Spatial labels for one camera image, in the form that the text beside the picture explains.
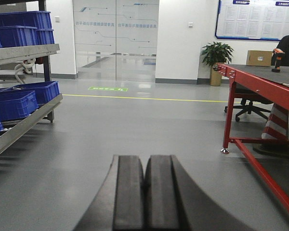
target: black tabletop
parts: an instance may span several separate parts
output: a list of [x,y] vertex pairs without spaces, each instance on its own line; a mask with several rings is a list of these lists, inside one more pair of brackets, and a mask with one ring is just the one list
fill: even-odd
[[246,66],[235,64],[228,64],[228,66],[289,87],[289,66],[281,66],[279,73],[272,71],[273,66]]

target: doorway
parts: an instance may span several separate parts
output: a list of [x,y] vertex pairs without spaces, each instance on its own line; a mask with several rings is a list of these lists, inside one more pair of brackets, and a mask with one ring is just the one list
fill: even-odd
[[159,0],[73,1],[79,78],[154,82],[158,6]]

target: metal shelf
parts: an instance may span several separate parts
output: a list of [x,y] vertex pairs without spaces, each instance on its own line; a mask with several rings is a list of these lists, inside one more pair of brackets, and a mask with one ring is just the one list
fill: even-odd
[[0,48],[0,65],[57,54],[59,44]]
[[0,154],[11,146],[16,140],[36,125],[41,119],[48,115],[55,107],[60,104],[63,99],[62,94],[59,94],[51,101],[40,107],[27,118],[21,120],[14,127],[0,136]]
[[0,0],[0,5],[10,4],[10,3],[20,3],[28,1],[37,1],[37,0]]

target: red metal table frame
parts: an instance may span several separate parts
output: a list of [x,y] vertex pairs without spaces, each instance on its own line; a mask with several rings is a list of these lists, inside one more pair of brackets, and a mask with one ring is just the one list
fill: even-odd
[[277,140],[267,140],[261,138],[242,138],[242,137],[230,137],[231,121],[233,113],[233,104],[235,98],[244,98],[244,94],[237,94],[236,84],[241,84],[244,87],[252,90],[253,92],[267,98],[268,100],[280,105],[281,107],[289,110],[289,87],[282,84],[275,83],[264,78],[258,77],[251,73],[247,73],[236,69],[230,65],[219,64],[219,72],[229,78],[229,100],[226,116],[226,124],[224,128],[224,138],[223,138],[223,149],[222,153],[227,154],[229,143],[234,143],[240,151],[247,158],[248,162],[264,180],[273,194],[282,203],[285,209],[289,213],[289,197],[282,190],[282,188],[275,182],[275,180],[270,176],[270,174],[263,168],[263,166],[258,162],[258,160],[252,155],[244,143],[280,143],[289,144],[289,141],[277,141]]

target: table caster foot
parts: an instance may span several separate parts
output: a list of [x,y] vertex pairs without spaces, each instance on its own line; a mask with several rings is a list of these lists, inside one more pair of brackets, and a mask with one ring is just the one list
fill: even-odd
[[228,149],[223,148],[223,149],[221,149],[221,153],[223,153],[223,154],[229,154],[230,152],[229,152]]

